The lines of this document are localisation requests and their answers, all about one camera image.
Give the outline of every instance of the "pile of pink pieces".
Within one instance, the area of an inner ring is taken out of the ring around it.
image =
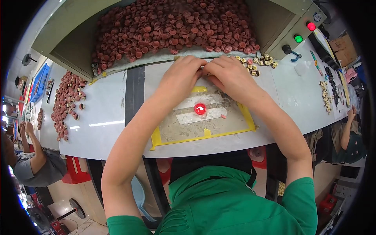
[[[251,17],[244,0],[137,0],[112,8],[97,21],[93,62],[98,74],[125,55],[134,62],[150,51],[202,46],[208,52],[256,53]]]
[[[74,112],[75,102],[86,99],[86,94],[82,92],[86,83],[85,80],[69,71],[61,78],[59,89],[56,89],[55,104],[51,114],[53,125],[58,133],[57,141],[61,139],[68,141],[67,125],[63,120],[68,114],[75,120],[79,119],[78,114]]]

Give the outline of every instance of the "green button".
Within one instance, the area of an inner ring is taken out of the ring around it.
[[[303,37],[300,36],[300,35],[297,35],[294,39],[295,39],[295,41],[296,41],[297,43],[301,43],[301,42],[303,41]]]

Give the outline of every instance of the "black strap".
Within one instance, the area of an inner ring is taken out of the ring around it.
[[[253,185],[253,183],[255,182],[255,180],[256,180],[256,170],[255,170],[255,168],[254,167],[252,167],[252,169],[251,169],[251,177],[249,178],[249,180],[248,180],[248,182],[247,182],[247,185],[249,186],[249,187],[252,187],[252,185]]]

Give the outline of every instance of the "green shirt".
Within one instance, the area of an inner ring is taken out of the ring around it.
[[[211,179],[210,176],[227,178]],[[314,184],[301,178],[286,187],[282,205],[257,196],[249,174],[229,167],[205,166],[170,184],[172,208],[155,234],[306,234],[317,229]],[[107,219],[110,235],[151,234],[135,216]]]

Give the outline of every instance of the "small blue container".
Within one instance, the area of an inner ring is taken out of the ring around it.
[[[42,69],[39,71],[39,73],[36,75],[34,84],[33,84],[33,90],[31,91],[31,95],[30,95],[30,102],[37,102],[39,98],[43,95],[44,85],[46,83],[49,71],[50,71],[50,66],[48,66],[46,63],[44,64]],[[39,86],[37,87],[37,90],[35,93],[35,88],[38,82],[39,82]]]

